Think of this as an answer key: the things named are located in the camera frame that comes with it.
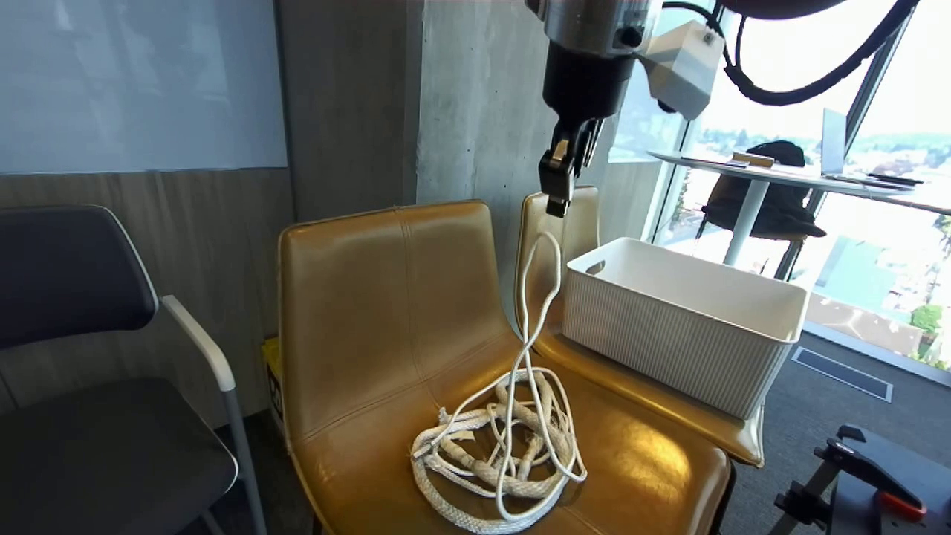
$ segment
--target white plastic bin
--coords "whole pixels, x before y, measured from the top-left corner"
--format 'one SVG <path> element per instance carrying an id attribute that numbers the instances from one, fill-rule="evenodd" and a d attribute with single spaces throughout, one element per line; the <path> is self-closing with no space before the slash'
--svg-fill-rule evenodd
<path id="1" fill-rule="evenodd" d="M 737 420 L 798 338 L 806 289 L 618 239 L 568 261 L 565 335 Z"/>

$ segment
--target tangled white cable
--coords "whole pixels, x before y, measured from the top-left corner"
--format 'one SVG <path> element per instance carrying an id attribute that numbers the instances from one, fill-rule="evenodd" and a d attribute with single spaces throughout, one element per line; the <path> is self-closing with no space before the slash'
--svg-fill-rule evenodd
<path id="1" fill-rule="evenodd" d="M 531 328 L 526 279 L 537 252 L 537 245 L 548 240 L 554 252 L 554 286 L 541 304 L 537 323 Z M 584 481 L 587 470 L 575 450 L 569 405 L 560 381 L 548 369 L 531 365 L 531 346 L 544 331 L 544 317 L 560 291 L 560 249 L 548 231 L 541 231 L 529 249 L 519 273 L 519 311 L 523 311 L 523 349 L 510 371 L 499 374 L 477 393 L 473 393 L 453 414 L 440 411 L 440 426 L 421 432 L 412 441 L 412 478 L 421 497 L 453 525 L 465 533 L 519 533 L 537 522 L 560 497 L 568 481 Z M 491 427 L 493 450 L 486 459 L 476 459 L 459 442 L 476 442 L 476 432 Z M 514 453 L 514 432 L 526 427 L 529 441 Z M 431 481 L 428 473 L 444 481 L 493 500 L 499 518 L 473 518 L 452 505 Z M 510 511 L 508 500 L 529 500 L 523 511 Z"/>

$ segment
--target white cord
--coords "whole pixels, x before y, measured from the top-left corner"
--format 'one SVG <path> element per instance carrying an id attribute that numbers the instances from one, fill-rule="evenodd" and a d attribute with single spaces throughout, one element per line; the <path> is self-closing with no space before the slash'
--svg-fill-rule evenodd
<path id="1" fill-rule="evenodd" d="M 554 283 L 545 291 L 537 323 L 531 328 L 529 317 L 529 271 L 537 256 L 537 245 L 545 240 L 554 256 Z M 560 249 L 557 240 L 548 231 L 541 231 L 531 240 L 531 249 L 526 256 L 523 273 L 519 273 L 519 311 L 523 328 L 519 338 L 523 349 L 514 356 L 514 365 L 473 393 L 465 401 L 459 401 L 452 414 L 440 411 L 440 426 L 421 432 L 412 441 L 410 463 L 412 478 L 421 497 L 453 525 L 465 533 L 519 533 L 537 522 L 560 497 L 560 487 L 568 481 L 584 481 L 587 470 L 575 450 L 574 438 L 574 415 L 568 405 L 568 393 L 554 371 L 535 369 L 531 362 L 531 346 L 537 341 L 545 311 L 553 300 L 560 291 Z M 486 401 L 483 407 L 473 407 L 477 399 L 496 396 L 496 401 Z M 473 459 L 458 442 L 473 442 L 477 427 L 491 427 L 496 447 L 486 460 Z M 514 454 L 510 435 L 514 427 L 529 427 L 529 447 L 526 453 Z M 531 470 L 548 463 L 545 478 L 531 478 Z M 428 473 L 440 473 L 444 481 L 493 500 L 496 503 L 496 519 L 473 518 L 459 509 L 453 509 L 428 478 Z M 526 511 L 508 511 L 504 497 L 531 500 Z"/>

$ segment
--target sky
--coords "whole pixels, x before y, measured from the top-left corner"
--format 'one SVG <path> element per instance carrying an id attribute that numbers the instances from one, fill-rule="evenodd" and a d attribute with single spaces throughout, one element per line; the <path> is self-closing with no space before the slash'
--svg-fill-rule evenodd
<path id="1" fill-rule="evenodd" d="M 795 22 L 748 22 L 742 39 L 742 69 L 765 88 L 794 88 L 817 81 L 847 53 L 853 53 L 875 22 L 890 10 L 890 0 L 847 0 L 828 13 Z M 884 83 L 866 112 L 862 133 L 948 133 L 951 138 L 951 2 L 920 0 Z M 718 74 L 713 102 L 702 117 L 704 129 L 817 138 L 823 106 L 847 111 L 862 83 L 866 62 L 841 81 L 831 91 L 794 103 L 758 106 L 745 102 L 730 81 Z"/>

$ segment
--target black chair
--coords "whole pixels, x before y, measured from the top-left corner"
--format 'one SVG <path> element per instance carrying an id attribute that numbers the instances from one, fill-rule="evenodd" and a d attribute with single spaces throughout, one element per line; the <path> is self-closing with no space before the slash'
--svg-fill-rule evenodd
<path id="1" fill-rule="evenodd" d="M 791 140 L 770 140 L 761 145 L 752 145 L 748 155 L 765 155 L 780 166 L 806 166 L 806 155 L 795 143 Z M 742 207 L 748 190 L 748 178 L 721 173 L 706 197 L 704 221 L 694 231 L 694 239 L 704 236 L 706 224 L 718 230 L 733 230 L 737 213 Z M 806 200 L 811 197 L 811 187 L 803 185 L 770 185 L 762 207 L 758 210 L 752 224 L 752 239 L 765 239 L 765 240 L 791 240 L 788 249 L 803 249 L 806 239 L 823 239 L 825 231 L 813 227 L 813 213 L 806 207 Z M 795 258 L 785 258 L 774 268 L 774 279 L 785 279 L 791 264 Z"/>
<path id="2" fill-rule="evenodd" d="M 2 349 L 146 328 L 156 308 L 196 341 L 228 405 L 235 454 L 168 381 L 129 377 L 0 415 L 0 533 L 178 533 L 242 478 L 265 533 L 235 374 L 149 273 L 106 207 L 0 210 Z"/>

